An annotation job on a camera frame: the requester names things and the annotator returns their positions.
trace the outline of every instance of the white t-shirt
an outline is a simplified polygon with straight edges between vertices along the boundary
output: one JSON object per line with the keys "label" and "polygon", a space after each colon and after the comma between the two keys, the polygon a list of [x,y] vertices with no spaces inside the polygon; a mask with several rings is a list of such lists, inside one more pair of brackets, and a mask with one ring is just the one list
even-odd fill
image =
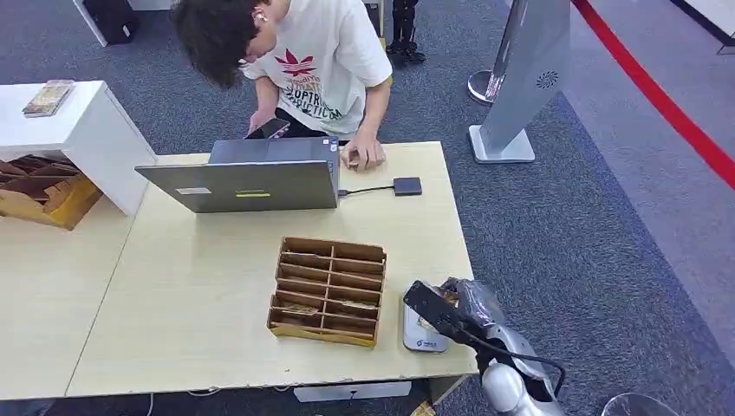
{"label": "white t-shirt", "polygon": [[276,48],[244,74],[268,76],[278,106],[312,130],[354,134],[365,111],[365,87],[393,72],[361,0],[291,0],[276,25]]}

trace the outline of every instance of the compartment divider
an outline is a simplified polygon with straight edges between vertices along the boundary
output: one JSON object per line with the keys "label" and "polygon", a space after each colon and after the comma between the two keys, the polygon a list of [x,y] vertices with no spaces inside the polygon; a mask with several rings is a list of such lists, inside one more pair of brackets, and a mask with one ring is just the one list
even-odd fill
{"label": "compartment divider", "polygon": [[385,268],[385,252],[375,245],[285,237],[268,327],[276,335],[374,346]]}

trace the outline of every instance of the black cable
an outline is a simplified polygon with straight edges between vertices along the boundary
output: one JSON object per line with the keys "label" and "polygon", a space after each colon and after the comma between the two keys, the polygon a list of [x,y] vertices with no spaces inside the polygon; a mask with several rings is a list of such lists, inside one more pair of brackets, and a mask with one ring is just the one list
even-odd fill
{"label": "black cable", "polygon": [[346,189],[341,189],[339,191],[339,195],[341,197],[346,197],[347,195],[352,195],[353,193],[369,192],[369,191],[382,191],[383,189],[395,189],[395,186],[393,186],[393,185],[376,186],[375,188],[363,188],[363,189],[356,189],[354,191],[348,191]]}
{"label": "black cable", "polygon": [[494,351],[494,352],[496,352],[498,354],[508,355],[510,357],[519,358],[521,360],[542,362],[544,364],[549,364],[550,366],[555,367],[556,369],[559,370],[559,381],[556,382],[556,387],[554,387],[554,396],[559,397],[559,391],[562,390],[562,384],[564,384],[564,379],[567,378],[567,370],[565,370],[564,367],[562,367],[561,364],[559,364],[559,363],[557,363],[555,361],[552,361],[552,360],[548,360],[546,358],[535,357],[533,355],[524,355],[524,354],[512,353],[511,351],[508,351],[507,349],[498,348],[498,347],[490,344],[487,341],[483,341],[483,340],[477,338],[477,336],[472,335],[470,332],[468,332],[464,328],[460,328],[459,331],[462,332],[462,334],[469,336],[473,341],[475,341],[479,345],[481,345],[481,346],[483,346],[485,348],[488,348],[488,349],[490,349],[490,350],[492,350],[492,351]]}

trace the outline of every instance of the red floor line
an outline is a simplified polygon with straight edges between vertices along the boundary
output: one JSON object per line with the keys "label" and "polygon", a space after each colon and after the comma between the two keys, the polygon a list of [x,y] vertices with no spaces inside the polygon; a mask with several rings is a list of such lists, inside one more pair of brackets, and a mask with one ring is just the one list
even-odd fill
{"label": "red floor line", "polygon": [[630,55],[630,52],[602,20],[588,0],[571,0],[589,27],[605,48],[618,62],[638,89],[659,113],[732,189],[735,189],[735,161],[690,119],[682,109],[651,78],[646,70]]}

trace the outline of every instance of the book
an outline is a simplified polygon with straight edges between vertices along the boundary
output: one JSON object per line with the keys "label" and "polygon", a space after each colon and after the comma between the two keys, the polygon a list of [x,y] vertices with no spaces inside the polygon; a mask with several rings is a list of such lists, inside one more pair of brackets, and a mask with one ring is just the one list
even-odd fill
{"label": "book", "polygon": [[71,80],[46,82],[28,105],[23,108],[23,115],[27,118],[54,115],[73,87],[74,81]]}

